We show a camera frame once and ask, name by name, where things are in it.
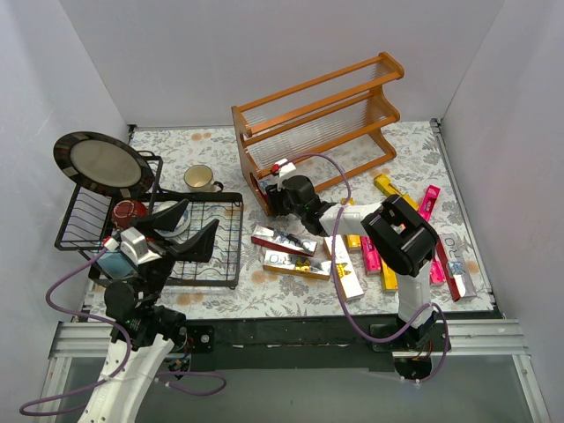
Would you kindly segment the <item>silver red R&O box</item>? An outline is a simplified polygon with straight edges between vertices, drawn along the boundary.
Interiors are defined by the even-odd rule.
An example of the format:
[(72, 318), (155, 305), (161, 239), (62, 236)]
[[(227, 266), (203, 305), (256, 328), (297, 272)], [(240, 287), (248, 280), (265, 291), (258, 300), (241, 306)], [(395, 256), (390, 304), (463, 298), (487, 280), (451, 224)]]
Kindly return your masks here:
[(255, 227), (251, 241), (267, 249), (301, 256), (313, 256), (317, 247), (316, 241), (265, 226)]

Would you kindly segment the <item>silver gold R&O box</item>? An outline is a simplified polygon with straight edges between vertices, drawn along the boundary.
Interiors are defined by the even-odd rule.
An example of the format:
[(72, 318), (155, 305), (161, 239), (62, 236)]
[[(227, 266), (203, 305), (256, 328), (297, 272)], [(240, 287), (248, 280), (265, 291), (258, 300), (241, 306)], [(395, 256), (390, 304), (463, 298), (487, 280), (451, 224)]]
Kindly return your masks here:
[(263, 268), (266, 271), (302, 276), (304, 278), (330, 279), (330, 261), (322, 261), (314, 257), (275, 250), (265, 251)]

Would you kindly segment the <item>yellow Be You toothpaste box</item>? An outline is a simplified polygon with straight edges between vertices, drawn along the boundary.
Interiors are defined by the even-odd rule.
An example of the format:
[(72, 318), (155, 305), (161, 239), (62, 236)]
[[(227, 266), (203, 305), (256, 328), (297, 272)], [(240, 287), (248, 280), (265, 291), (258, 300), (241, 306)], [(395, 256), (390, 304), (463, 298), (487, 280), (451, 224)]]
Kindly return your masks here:
[(355, 252), (361, 251), (361, 240), (358, 234), (352, 234), (350, 232), (350, 224), (348, 223), (348, 215), (350, 214), (350, 207), (355, 205), (355, 202), (352, 198), (346, 203), (346, 208), (343, 214), (341, 215), (341, 220), (339, 227), (342, 229), (342, 238), (345, 243), (346, 249), (348, 252)]

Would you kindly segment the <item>white gold R&O box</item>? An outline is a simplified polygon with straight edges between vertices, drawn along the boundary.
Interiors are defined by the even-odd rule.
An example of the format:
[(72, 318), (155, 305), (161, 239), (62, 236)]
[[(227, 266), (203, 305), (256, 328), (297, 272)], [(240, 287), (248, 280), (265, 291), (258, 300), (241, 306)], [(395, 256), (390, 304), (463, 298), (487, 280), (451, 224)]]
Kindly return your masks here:
[(343, 294), (345, 302), (351, 302), (361, 298), (364, 291), (353, 268), (353, 262), (346, 249), (341, 235), (336, 237), (336, 266), (338, 273), (338, 287)]

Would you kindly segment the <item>pink Be You toothpaste box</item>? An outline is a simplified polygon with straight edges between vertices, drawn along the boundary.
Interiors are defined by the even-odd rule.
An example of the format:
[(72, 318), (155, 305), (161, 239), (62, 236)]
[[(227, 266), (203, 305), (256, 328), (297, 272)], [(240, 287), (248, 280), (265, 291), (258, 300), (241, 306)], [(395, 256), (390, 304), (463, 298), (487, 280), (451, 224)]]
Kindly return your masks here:
[(418, 209), (419, 215), (425, 220), (429, 221), (431, 219), (434, 207), (440, 195), (441, 189), (434, 186), (429, 185), (427, 187), (426, 193), (421, 201)]

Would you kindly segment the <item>silver R&O Ice Mint box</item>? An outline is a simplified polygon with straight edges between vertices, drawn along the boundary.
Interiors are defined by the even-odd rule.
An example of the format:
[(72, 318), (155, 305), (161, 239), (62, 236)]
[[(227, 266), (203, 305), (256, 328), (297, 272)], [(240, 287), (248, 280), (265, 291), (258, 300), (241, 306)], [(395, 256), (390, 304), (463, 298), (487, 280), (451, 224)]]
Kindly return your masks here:
[(436, 256), (445, 274), (451, 299), (454, 302), (471, 300), (477, 296), (468, 265), (455, 234), (440, 234)]

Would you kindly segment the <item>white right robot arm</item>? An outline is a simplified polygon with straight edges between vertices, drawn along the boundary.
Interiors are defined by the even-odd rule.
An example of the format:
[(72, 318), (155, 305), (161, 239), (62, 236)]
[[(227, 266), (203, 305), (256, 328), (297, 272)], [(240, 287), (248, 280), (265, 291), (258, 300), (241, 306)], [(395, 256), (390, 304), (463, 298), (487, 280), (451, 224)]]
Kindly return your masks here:
[(338, 204), (323, 201), (305, 175), (296, 175), (265, 188), (267, 204), (276, 216), (292, 214), (313, 235), (361, 235), (375, 245), (383, 261), (397, 274), (397, 332), (386, 338), (360, 334), (374, 344), (400, 339), (419, 350), (431, 338), (436, 313), (430, 292), (431, 264), (439, 236), (401, 196), (382, 203)]

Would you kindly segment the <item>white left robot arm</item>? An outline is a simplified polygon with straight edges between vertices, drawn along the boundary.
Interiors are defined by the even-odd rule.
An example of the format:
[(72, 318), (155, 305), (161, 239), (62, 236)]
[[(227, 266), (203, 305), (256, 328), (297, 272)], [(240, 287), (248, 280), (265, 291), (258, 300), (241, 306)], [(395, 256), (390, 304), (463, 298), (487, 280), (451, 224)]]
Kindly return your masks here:
[(185, 314), (158, 305), (177, 262), (212, 258), (219, 222), (209, 221), (184, 242), (165, 237), (182, 221), (189, 202), (172, 202), (154, 214), (136, 217), (103, 242), (133, 269), (131, 277), (109, 283), (104, 294), (106, 317), (114, 328), (99, 379), (83, 410), (82, 422), (133, 422), (159, 368), (170, 353), (178, 359), (168, 373), (181, 378), (195, 353), (213, 350), (211, 325), (190, 323)]

